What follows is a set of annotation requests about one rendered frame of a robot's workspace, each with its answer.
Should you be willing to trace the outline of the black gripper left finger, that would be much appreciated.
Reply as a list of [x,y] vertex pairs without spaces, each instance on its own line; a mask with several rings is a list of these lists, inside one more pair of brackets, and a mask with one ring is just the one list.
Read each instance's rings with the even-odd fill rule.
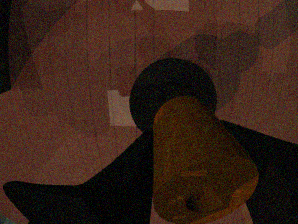
[[21,214],[43,224],[150,224],[153,131],[142,132],[116,160],[84,184],[9,181],[3,189]]

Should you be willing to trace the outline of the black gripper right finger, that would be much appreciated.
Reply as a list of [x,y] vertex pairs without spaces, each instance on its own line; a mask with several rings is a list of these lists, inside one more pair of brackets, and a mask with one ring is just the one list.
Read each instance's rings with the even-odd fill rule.
[[298,214],[298,145],[220,121],[258,168],[258,184],[245,202],[253,224],[290,224]]

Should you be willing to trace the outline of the orange knob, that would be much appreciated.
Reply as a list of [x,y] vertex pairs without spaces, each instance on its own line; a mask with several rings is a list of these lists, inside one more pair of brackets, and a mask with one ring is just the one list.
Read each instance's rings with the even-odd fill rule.
[[208,224],[245,204],[258,171],[229,129],[193,96],[166,101],[153,119],[154,212]]

